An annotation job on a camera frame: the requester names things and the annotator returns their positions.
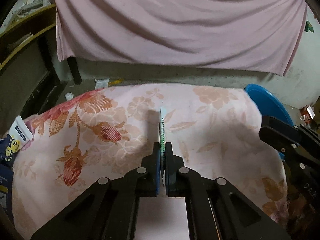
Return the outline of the white tube package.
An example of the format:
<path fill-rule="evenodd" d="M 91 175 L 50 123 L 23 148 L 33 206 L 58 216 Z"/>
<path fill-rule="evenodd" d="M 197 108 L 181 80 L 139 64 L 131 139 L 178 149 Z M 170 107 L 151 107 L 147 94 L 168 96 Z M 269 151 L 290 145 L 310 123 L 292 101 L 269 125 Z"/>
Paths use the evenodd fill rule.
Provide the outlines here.
<path fill-rule="evenodd" d="M 34 137 L 20 115 L 15 118 L 8 133 L 12 139 L 18 140 L 24 145 L 31 141 Z"/>

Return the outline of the thin green white wrapper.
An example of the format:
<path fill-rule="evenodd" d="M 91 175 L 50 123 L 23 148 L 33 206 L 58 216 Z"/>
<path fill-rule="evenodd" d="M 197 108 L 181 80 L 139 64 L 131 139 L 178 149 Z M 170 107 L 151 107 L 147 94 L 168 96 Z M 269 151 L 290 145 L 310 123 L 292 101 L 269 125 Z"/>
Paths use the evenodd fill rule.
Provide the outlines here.
<path fill-rule="evenodd" d="M 164 128 L 165 108 L 161 106 L 159 111 L 159 143 L 160 143 L 160 170 L 161 177 L 164 174 L 164 154 L 165 154 L 165 128 Z"/>

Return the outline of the pink hanging sheet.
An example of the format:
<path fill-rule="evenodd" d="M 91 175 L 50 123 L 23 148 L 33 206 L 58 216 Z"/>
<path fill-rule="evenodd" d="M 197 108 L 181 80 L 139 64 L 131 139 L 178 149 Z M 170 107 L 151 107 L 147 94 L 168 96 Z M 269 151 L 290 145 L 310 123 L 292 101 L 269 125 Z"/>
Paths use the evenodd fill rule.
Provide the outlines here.
<path fill-rule="evenodd" d="M 57 56 L 284 75 L 304 0 L 55 0 Z"/>

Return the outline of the floral pink blanket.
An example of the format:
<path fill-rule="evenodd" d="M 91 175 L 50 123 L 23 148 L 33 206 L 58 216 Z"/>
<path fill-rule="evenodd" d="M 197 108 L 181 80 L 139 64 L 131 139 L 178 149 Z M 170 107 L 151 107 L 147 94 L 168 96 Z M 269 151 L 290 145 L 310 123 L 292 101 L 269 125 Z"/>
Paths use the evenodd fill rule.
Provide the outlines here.
<path fill-rule="evenodd" d="M 279 154 L 259 139 L 261 114 L 242 89 L 147 84 L 93 90 L 25 120 L 34 135 L 14 162 L 12 213 L 23 238 L 100 177 L 122 177 L 167 141 L 187 167 L 224 177 L 279 226 L 288 220 Z"/>

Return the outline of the blue snack wrapper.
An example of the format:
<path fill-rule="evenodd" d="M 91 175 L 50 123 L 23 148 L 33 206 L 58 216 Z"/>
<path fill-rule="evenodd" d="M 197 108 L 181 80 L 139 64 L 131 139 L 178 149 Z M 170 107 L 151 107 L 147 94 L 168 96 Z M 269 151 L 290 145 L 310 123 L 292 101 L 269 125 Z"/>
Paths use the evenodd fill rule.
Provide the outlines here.
<path fill-rule="evenodd" d="M 12 167 L 16 159 L 17 152 L 21 149 L 21 142 L 7 134 L 1 139 L 0 159 L 1 164 L 6 167 Z"/>

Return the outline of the wooden shelf desk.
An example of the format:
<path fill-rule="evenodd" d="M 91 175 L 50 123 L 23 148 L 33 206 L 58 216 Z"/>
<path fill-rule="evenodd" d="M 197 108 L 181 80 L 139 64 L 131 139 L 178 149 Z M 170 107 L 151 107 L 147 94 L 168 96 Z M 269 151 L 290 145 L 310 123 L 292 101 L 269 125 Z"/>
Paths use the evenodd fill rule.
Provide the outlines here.
<path fill-rule="evenodd" d="M 12 24 L 1 33 L 1 73 L 32 43 L 37 44 L 46 68 L 46 74 L 36 84 L 20 112 L 23 118 L 43 113 L 53 107 L 67 85 L 66 81 L 61 81 L 58 77 L 44 36 L 55 27 L 56 5 L 51 4 Z"/>

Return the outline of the green wall ornament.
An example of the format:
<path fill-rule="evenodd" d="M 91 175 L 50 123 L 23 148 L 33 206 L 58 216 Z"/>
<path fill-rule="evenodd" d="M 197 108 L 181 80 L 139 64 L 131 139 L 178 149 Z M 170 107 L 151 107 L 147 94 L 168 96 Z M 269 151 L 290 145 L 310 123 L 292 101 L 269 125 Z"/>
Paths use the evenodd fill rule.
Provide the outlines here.
<path fill-rule="evenodd" d="M 309 21 L 306 21 L 304 31 L 305 31 L 305 32 L 312 32 L 312 33 L 314 33 L 313 26 L 312 26 L 312 24 L 311 24 Z"/>

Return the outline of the blue plastic bucket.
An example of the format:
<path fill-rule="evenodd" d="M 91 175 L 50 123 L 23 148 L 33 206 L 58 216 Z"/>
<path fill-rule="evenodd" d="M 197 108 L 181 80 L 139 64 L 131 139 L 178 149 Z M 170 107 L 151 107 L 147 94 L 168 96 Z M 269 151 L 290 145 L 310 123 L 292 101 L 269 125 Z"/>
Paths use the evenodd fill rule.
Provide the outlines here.
<path fill-rule="evenodd" d="M 264 87 L 249 84 L 244 90 L 256 104 L 262 116 L 272 116 L 292 127 L 294 126 L 282 103 Z"/>

